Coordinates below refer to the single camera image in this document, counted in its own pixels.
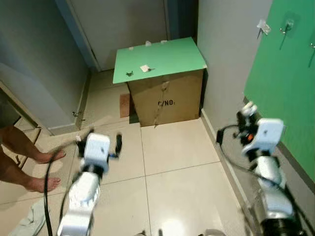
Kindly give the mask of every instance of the bare foot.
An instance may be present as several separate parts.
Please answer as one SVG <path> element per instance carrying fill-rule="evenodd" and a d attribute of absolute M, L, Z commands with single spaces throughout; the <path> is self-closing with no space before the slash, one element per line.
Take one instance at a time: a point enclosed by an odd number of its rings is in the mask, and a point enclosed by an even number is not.
<path fill-rule="evenodd" d="M 57 188 L 57 186 L 60 184 L 61 179 L 60 178 L 48 178 L 48 185 L 47 190 L 48 192 L 51 190 L 54 190 Z M 44 178 L 35 178 L 32 177 L 29 183 L 25 186 L 25 188 L 31 192 L 44 192 L 44 184 L 45 179 Z"/>
<path fill-rule="evenodd" d="M 52 157 L 53 153 L 40 153 L 37 157 L 36 157 L 36 162 L 39 164 L 44 164 L 44 163 L 48 163 L 50 158 Z M 63 150 L 60 150 L 57 155 L 54 158 L 54 161 L 63 158 L 65 156 L 65 152 Z"/>

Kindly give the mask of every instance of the green wall panel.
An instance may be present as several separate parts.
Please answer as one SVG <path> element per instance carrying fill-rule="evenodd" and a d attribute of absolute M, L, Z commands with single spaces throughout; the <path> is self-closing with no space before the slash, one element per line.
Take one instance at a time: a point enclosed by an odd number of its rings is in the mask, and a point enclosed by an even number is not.
<path fill-rule="evenodd" d="M 274 0 L 245 87 L 245 96 L 266 118 L 281 118 L 282 142 L 315 180 L 314 0 Z M 280 27 L 293 20 L 285 36 Z"/>

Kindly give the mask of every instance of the orange component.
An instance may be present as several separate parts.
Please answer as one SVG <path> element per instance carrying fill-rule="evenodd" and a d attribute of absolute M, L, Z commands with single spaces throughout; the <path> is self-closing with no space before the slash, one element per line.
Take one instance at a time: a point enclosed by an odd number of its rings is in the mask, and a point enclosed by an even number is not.
<path fill-rule="evenodd" d="M 253 135 L 253 134 L 249 134 L 249 135 L 247 136 L 247 140 L 248 140 L 249 142 L 251 142 L 251 141 L 253 140 L 253 138 L 254 138 L 254 135 Z"/>

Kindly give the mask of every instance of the green board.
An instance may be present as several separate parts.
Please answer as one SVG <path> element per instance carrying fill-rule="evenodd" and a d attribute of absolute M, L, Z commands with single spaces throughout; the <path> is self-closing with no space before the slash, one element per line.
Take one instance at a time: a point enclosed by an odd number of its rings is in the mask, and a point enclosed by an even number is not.
<path fill-rule="evenodd" d="M 284 35 L 287 20 L 293 27 Z M 314 0 L 273 1 L 245 87 L 245 96 L 266 118 L 281 118 L 282 142 L 315 180 Z"/>
<path fill-rule="evenodd" d="M 206 62 L 192 38 L 182 38 L 151 46 L 119 49 L 116 55 L 113 83 L 129 82 L 155 76 L 205 68 Z M 152 70 L 143 72 L 148 65 Z"/>

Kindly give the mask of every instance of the green cardboard lid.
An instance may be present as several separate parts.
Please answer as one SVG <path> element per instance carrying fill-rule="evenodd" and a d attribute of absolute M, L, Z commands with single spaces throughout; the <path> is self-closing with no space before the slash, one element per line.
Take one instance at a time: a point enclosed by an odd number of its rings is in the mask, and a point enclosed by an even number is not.
<path fill-rule="evenodd" d="M 148 65 L 151 71 L 143 72 Z M 192 38 L 181 38 L 151 46 L 117 50 L 113 83 L 141 80 L 155 76 L 206 68 L 206 62 Z"/>

